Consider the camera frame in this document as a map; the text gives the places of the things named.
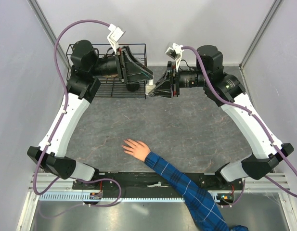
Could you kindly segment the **white nail polish cap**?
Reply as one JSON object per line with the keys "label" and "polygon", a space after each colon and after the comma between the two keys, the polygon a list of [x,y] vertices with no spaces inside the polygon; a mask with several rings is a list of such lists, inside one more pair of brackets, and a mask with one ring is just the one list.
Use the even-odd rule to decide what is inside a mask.
{"label": "white nail polish cap", "polygon": [[153,85],[153,84],[154,84],[154,80],[153,80],[153,79],[150,79],[150,80],[148,81],[148,84],[149,84],[149,85]]}

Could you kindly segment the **clear nail polish bottle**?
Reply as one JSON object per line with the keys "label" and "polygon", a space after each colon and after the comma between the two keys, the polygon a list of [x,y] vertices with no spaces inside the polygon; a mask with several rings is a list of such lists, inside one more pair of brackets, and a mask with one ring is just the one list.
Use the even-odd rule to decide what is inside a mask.
{"label": "clear nail polish bottle", "polygon": [[146,84],[146,85],[145,85],[145,94],[146,94],[146,95],[149,95],[150,92],[151,92],[155,87],[156,87],[155,84],[153,84],[153,85]]}

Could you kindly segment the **blue plaid sleeve forearm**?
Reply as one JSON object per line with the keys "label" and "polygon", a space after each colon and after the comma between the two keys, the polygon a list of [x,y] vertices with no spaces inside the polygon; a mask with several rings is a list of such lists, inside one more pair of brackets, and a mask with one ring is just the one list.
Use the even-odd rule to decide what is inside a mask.
{"label": "blue plaid sleeve forearm", "polygon": [[150,152],[145,164],[162,176],[184,198],[185,204],[202,231],[247,231],[245,226],[229,227],[212,195],[159,155]]}

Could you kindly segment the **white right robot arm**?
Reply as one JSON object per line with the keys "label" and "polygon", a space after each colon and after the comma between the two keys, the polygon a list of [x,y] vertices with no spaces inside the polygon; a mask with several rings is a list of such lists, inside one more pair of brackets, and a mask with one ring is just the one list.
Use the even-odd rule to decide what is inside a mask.
{"label": "white right robot arm", "polygon": [[259,180],[289,156],[294,148],[283,143],[268,129],[252,105],[248,94],[237,77],[224,72],[223,54],[213,45],[204,45],[196,52],[201,59],[196,67],[181,70],[183,48],[172,44],[166,54],[173,59],[157,81],[150,96],[177,97],[181,88],[202,87],[205,95],[220,107],[236,124],[246,138],[252,153],[216,171],[215,185],[227,189],[232,181],[251,177]]}

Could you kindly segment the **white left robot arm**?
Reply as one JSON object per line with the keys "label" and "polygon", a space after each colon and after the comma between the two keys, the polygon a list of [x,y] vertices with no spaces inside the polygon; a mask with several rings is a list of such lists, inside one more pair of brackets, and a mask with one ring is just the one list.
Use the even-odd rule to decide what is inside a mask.
{"label": "white left robot arm", "polygon": [[90,41],[80,40],[72,45],[71,75],[67,95],[49,131],[37,147],[31,146],[27,155],[40,167],[62,179],[82,179],[89,189],[96,189],[100,178],[98,169],[66,156],[71,136],[84,112],[92,103],[103,77],[117,77],[128,91],[136,91],[140,82],[153,79],[153,72],[137,59],[129,46],[112,54],[100,56]]}

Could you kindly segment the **person's hand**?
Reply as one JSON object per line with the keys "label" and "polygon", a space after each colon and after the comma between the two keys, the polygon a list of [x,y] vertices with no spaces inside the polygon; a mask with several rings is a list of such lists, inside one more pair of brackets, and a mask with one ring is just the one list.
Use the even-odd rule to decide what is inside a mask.
{"label": "person's hand", "polygon": [[134,158],[145,161],[148,154],[151,152],[150,148],[142,141],[134,141],[131,139],[124,140],[125,145],[122,145],[124,153],[133,156]]}

